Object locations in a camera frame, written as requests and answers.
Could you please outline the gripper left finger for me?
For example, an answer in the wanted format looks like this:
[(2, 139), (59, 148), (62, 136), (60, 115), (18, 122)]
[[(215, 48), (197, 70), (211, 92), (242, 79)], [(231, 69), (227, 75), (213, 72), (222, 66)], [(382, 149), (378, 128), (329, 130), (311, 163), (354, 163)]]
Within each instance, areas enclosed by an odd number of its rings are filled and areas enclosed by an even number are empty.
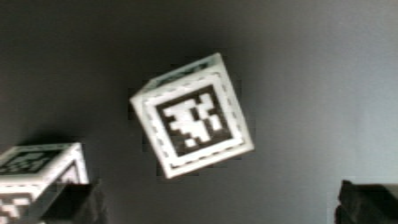
[(25, 224), (107, 224), (101, 183), (55, 183), (27, 210)]

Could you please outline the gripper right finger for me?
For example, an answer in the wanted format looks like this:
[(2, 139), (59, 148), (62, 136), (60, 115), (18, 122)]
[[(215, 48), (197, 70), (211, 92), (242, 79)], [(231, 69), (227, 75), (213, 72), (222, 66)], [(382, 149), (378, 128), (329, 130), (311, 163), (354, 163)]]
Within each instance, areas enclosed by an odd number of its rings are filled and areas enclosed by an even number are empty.
[(398, 224), (398, 184), (355, 184), (345, 180), (334, 224)]

